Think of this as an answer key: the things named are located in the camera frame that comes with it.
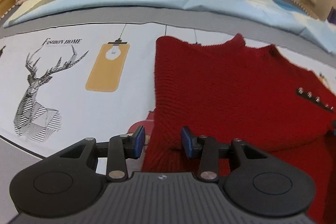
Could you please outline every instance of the deer antler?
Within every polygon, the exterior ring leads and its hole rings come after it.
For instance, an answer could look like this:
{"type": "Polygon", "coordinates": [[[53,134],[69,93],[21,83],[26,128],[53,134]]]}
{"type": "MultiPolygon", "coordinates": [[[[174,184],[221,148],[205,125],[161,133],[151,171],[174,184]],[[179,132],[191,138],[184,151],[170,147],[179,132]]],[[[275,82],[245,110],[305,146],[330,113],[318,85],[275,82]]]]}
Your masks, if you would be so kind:
{"type": "Polygon", "coordinates": [[[35,55],[35,53],[37,53],[40,49],[41,48],[37,49],[31,56],[29,56],[30,53],[28,53],[28,55],[27,55],[26,68],[30,73],[36,73],[37,72],[36,64],[40,60],[40,58],[37,59],[33,65],[32,65],[32,58],[35,55]]]}
{"type": "Polygon", "coordinates": [[[75,51],[74,47],[71,45],[72,47],[72,51],[73,51],[73,55],[70,58],[69,61],[66,61],[62,66],[59,66],[61,64],[62,61],[62,57],[58,60],[57,64],[55,67],[52,67],[51,69],[47,70],[46,73],[40,78],[41,80],[50,77],[51,74],[71,68],[72,66],[74,66],[75,64],[77,64],[79,61],[81,61],[84,56],[89,52],[87,51],[86,53],[84,53],[78,60],[76,60],[77,57],[77,52],[75,51]]]}

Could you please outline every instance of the deer head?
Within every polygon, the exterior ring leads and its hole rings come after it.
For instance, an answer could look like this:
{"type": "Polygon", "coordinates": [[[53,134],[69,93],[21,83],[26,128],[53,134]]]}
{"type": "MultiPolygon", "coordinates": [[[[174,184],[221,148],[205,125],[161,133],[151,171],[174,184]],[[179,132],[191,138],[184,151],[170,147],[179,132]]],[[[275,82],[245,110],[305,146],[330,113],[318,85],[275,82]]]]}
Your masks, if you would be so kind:
{"type": "Polygon", "coordinates": [[[84,56],[88,53],[88,51],[87,51],[79,59],[76,60],[77,52],[75,51],[75,49],[72,45],[71,45],[71,47],[72,47],[73,55],[72,55],[72,57],[70,58],[69,61],[66,61],[63,65],[60,65],[61,61],[62,61],[62,57],[60,57],[56,66],[51,67],[51,69],[48,69],[45,72],[45,74],[43,76],[39,77],[39,78],[36,77],[36,72],[37,72],[36,64],[40,60],[40,58],[38,58],[34,63],[33,63],[32,59],[33,59],[33,56],[41,48],[36,50],[31,56],[30,56],[30,53],[28,54],[27,59],[26,59],[26,68],[30,72],[30,74],[27,77],[27,80],[28,80],[28,83],[29,83],[29,87],[27,89],[27,95],[28,96],[33,96],[37,92],[37,90],[40,86],[48,83],[52,79],[52,74],[54,74],[56,72],[59,72],[59,71],[62,71],[62,70],[66,70],[68,68],[71,68],[73,65],[75,65],[79,61],[81,61],[84,58],[84,56]]]}

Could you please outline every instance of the red garment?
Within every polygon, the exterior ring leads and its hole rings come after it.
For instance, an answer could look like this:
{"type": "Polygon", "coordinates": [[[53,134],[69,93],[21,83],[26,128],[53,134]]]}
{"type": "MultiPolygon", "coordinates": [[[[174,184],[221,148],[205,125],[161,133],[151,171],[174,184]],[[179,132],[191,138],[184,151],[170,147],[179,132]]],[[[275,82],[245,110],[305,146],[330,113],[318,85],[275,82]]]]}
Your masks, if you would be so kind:
{"type": "MultiPolygon", "coordinates": [[[[200,46],[173,37],[157,40],[155,61],[155,123],[144,165],[145,172],[197,171],[198,160],[181,151],[180,129],[229,143],[241,138],[309,173],[317,195],[310,216],[323,216],[328,185],[335,170],[335,137],[325,143],[336,115],[298,96],[311,91],[336,106],[336,97],[315,74],[284,58],[274,45],[249,48],[241,35],[222,45],[200,46]]],[[[221,175],[229,173],[220,160],[221,175]]]]}

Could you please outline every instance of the light blue cloth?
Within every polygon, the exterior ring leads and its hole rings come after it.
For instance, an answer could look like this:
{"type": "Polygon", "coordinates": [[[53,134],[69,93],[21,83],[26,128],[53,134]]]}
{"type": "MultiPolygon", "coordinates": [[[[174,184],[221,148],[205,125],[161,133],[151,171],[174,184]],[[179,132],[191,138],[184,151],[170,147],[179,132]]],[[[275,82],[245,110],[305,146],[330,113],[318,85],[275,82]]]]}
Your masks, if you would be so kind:
{"type": "Polygon", "coordinates": [[[4,27],[55,13],[103,6],[146,6],[230,15],[291,32],[336,54],[334,25],[315,20],[279,0],[54,0],[5,22],[4,27]]]}

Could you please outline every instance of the red sweater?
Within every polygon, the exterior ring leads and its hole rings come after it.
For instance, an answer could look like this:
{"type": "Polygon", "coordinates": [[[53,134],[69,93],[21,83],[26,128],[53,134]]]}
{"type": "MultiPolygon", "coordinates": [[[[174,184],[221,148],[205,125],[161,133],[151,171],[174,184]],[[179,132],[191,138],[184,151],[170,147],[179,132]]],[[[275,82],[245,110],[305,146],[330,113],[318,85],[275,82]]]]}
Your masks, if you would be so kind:
{"type": "MultiPolygon", "coordinates": [[[[199,161],[187,160],[180,150],[184,125],[219,142],[241,138],[278,151],[273,154],[309,173],[317,188],[310,215],[318,223],[331,223],[331,214],[323,213],[336,157],[324,135],[333,130],[336,115],[298,96],[300,87],[336,106],[336,97],[313,72],[290,63],[274,45],[249,48],[241,35],[215,46],[160,37],[155,123],[142,170],[197,171],[199,161]]],[[[329,138],[335,150],[335,137],[329,138]]],[[[227,160],[220,160],[220,171],[229,173],[227,160]]]]}

